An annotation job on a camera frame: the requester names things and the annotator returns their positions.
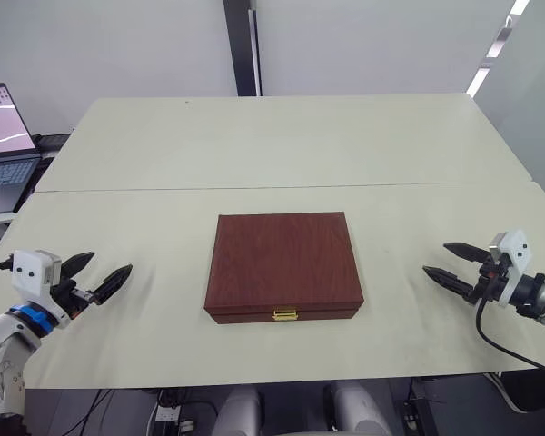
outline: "laptop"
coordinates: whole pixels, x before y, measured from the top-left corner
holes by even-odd
[[[0,84],[0,213],[12,212],[40,153],[5,84]]]

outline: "laptop keyboard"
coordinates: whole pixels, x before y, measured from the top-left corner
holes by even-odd
[[[33,167],[33,161],[0,163],[0,186],[22,183]]]

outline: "laptop screen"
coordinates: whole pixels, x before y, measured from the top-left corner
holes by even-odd
[[[8,90],[0,84],[0,153],[34,148]]]

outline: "wooden box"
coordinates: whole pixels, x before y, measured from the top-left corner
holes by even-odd
[[[216,322],[351,318],[362,303],[343,212],[218,217],[204,304]]]

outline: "white table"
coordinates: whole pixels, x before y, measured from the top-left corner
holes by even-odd
[[[103,99],[37,191],[495,183],[530,176],[466,94]]]
[[[474,311],[421,270],[474,282],[442,248],[523,228],[545,273],[545,193],[462,94],[109,99],[87,113],[0,242],[77,279],[133,277],[56,331],[34,388],[177,386],[514,370]],[[217,325],[203,310],[219,213],[345,211],[365,304],[352,320]],[[0,313],[18,302],[0,274]],[[545,364],[545,329],[489,306],[489,336]]]
[[[293,189],[39,193],[0,243],[63,257],[96,252],[77,276],[133,277],[108,303],[56,331],[28,363],[32,388],[178,386],[515,370],[526,365],[476,333],[474,309],[433,283],[424,264],[475,282],[476,266],[442,248],[485,246],[525,229],[545,273],[545,194],[535,183]],[[203,310],[219,213],[345,211],[365,303],[351,320],[218,325]],[[142,224],[154,220],[154,225]],[[0,274],[0,312],[17,302]],[[489,305],[483,327],[545,364],[545,329]]]

